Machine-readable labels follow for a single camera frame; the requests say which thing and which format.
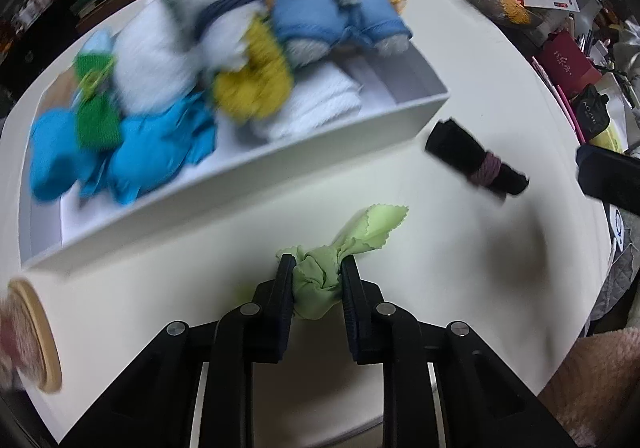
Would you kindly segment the light green cloth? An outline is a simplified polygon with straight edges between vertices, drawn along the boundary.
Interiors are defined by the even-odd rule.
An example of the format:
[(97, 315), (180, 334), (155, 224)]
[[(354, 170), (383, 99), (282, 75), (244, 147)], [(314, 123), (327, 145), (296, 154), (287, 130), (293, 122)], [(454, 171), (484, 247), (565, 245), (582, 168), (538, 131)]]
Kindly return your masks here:
[(295, 259), (293, 270), (294, 313), (300, 319), (320, 320), (341, 301), (342, 261), (382, 249), (390, 234), (406, 219), (404, 205), (375, 204), (352, 217), (329, 245), (314, 249), (292, 246), (280, 249), (277, 257)]

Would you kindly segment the white rolled plush towel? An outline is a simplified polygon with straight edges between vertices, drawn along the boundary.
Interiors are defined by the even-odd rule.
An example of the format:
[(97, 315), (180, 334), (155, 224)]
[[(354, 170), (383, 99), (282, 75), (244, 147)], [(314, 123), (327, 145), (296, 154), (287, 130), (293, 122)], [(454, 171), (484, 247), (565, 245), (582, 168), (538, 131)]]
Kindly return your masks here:
[(168, 0), (145, 6), (116, 36), (113, 84), (125, 115), (160, 114), (192, 93), (214, 105), (213, 73)]

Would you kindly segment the glass dome wooden base flowers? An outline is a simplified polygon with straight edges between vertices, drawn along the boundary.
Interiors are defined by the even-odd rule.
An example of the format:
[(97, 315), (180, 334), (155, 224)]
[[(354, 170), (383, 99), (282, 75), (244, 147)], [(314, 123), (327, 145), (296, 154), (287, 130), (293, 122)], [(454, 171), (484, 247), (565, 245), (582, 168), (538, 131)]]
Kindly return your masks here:
[(9, 281), (1, 300), (1, 388), (14, 387), (25, 376), (44, 394), (62, 387), (62, 368), (50, 323), (28, 280)]

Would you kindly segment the dark sideboard cabinet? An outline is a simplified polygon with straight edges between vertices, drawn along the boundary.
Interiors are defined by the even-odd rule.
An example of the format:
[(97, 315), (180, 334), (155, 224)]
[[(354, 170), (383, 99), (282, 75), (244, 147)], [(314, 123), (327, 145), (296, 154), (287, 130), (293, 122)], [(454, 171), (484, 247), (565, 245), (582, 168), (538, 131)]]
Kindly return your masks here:
[(1, 63), (1, 89), (18, 99), (64, 50), (94, 26), (136, 0), (52, 0), (17, 35)]

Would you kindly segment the red gift box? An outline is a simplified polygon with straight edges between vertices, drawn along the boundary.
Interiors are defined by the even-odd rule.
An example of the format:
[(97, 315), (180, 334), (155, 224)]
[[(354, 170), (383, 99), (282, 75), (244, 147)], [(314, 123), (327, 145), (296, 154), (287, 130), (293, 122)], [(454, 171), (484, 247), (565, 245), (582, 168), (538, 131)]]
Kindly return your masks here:
[(566, 30), (551, 34), (535, 58), (568, 99), (578, 96), (588, 85), (596, 85), (602, 78)]

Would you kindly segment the black cloth purple band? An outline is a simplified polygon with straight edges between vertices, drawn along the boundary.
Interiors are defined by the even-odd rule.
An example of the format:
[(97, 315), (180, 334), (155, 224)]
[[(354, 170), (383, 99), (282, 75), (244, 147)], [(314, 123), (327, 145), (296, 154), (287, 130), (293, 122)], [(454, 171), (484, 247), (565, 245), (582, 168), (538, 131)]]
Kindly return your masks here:
[(472, 186), (500, 199), (517, 197), (529, 186), (527, 177), (486, 150), (454, 119), (438, 122), (428, 135), (425, 151), (436, 157)]

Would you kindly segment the green ribbon bow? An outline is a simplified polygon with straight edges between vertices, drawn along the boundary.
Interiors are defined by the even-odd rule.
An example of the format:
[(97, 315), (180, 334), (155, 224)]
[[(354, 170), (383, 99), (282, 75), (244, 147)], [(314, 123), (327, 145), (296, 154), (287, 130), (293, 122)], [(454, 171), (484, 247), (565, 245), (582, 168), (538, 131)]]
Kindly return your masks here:
[(111, 90), (114, 65), (111, 53), (79, 53), (75, 58), (79, 92), (75, 104), (76, 135), (83, 149), (113, 150), (122, 143), (119, 108)]

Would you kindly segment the white tray under gripper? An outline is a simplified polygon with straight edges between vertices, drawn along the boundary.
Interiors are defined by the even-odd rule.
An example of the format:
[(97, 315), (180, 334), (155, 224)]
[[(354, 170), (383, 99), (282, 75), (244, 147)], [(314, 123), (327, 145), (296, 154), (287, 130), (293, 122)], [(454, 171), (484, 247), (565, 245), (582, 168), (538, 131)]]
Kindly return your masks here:
[(292, 359), (255, 368), (254, 445), (381, 446), (382, 369), (340, 361), (336, 378), (310, 371)]

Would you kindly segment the white plush bunny denim overalls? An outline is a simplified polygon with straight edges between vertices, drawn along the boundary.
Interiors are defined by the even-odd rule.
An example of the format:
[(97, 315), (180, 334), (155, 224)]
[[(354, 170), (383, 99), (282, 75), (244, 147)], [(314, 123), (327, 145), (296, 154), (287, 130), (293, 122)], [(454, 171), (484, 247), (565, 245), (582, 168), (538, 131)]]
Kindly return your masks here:
[(294, 68), (324, 59), (336, 47), (380, 56), (409, 48), (412, 33), (400, 16), (406, 0), (271, 0), (271, 26)]

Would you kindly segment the blue fabric doll clothing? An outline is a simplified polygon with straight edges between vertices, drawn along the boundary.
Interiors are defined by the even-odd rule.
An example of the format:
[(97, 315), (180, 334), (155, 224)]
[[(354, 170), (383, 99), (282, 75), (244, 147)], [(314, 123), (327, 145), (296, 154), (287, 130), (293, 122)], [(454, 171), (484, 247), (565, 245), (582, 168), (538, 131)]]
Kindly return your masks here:
[[(99, 30), (77, 54), (105, 52), (113, 56), (113, 47), (111, 32)], [(127, 116), (117, 98), (113, 71), (111, 90), (122, 133), (122, 143), (116, 149), (93, 151), (79, 146), (75, 117), (78, 85), (70, 104), (45, 108), (36, 117), (29, 138), (29, 188), (38, 202), (56, 201), (78, 186), (83, 199), (107, 191), (115, 202), (127, 205), (214, 152), (217, 125), (203, 93), (192, 93), (160, 114)]]

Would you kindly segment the white knit rolled towel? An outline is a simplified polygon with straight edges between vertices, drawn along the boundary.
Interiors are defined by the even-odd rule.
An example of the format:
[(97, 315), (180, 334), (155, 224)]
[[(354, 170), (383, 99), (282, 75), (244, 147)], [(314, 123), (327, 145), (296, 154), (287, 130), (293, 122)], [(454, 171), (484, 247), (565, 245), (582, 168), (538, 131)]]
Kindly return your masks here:
[(276, 114), (250, 122), (253, 134), (266, 141), (303, 136), (326, 124), (358, 114), (362, 86), (331, 61), (294, 74), (291, 96)]

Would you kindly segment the yellow grey towel bundle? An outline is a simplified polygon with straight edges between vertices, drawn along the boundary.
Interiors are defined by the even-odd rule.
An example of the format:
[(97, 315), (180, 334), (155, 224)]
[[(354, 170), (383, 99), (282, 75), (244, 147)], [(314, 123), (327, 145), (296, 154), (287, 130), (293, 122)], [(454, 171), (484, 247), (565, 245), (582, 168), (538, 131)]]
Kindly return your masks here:
[(219, 111), (245, 123), (282, 108), (294, 79), (270, 26), (268, 0), (168, 1)]

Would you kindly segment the white shallow cardboard box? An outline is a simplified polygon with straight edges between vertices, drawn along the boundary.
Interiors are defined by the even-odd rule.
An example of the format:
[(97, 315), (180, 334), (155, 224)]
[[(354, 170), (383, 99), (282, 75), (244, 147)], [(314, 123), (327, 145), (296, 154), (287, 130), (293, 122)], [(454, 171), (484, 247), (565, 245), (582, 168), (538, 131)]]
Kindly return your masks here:
[(450, 96), (416, 47), (397, 58), (337, 52), (332, 61), (360, 85), (362, 107), (309, 134), (268, 143), (219, 116), (212, 155), (129, 205), (107, 193), (84, 202), (76, 189), (40, 204), (21, 186), (22, 267), (71, 272), (239, 197), (410, 140)]

